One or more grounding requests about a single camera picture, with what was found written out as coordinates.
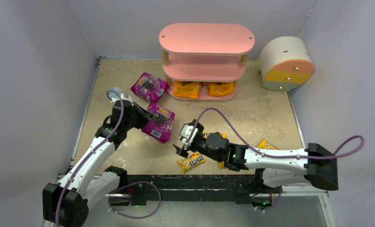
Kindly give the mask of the large orange gummy candy bag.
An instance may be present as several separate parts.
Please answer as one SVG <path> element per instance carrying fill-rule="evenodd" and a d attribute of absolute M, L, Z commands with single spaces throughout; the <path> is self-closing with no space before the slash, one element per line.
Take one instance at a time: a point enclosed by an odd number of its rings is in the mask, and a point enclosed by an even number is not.
<path fill-rule="evenodd" d="M 173 94 L 180 98 L 198 99 L 202 83 L 198 81 L 175 81 Z"/>

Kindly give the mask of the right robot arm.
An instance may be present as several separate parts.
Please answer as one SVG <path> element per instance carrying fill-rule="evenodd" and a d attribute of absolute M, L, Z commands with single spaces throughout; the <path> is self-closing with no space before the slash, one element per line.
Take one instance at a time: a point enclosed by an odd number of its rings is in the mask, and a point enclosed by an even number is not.
<path fill-rule="evenodd" d="M 303 183 L 324 191 L 339 188 L 337 159 L 317 143 L 289 150 L 250 148 L 231 143 L 218 132 L 204 137 L 203 130 L 196 120 L 183 124 L 179 132 L 182 147 L 175 145 L 176 153 L 188 157 L 189 151 L 199 152 L 235 172 L 258 170 L 260 183 L 270 188 Z"/>

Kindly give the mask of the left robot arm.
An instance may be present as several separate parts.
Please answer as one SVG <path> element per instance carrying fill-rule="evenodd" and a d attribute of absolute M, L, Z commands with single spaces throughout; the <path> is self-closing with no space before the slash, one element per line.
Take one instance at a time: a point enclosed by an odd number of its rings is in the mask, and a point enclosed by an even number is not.
<path fill-rule="evenodd" d="M 43 218 L 60 227 L 81 227 L 90 209 L 107 193 L 127 184 L 126 170 L 110 166 L 94 176 L 126 139 L 127 132 L 144 128 L 155 117 L 135 102 L 116 101 L 82 158 L 57 183 L 43 189 Z"/>

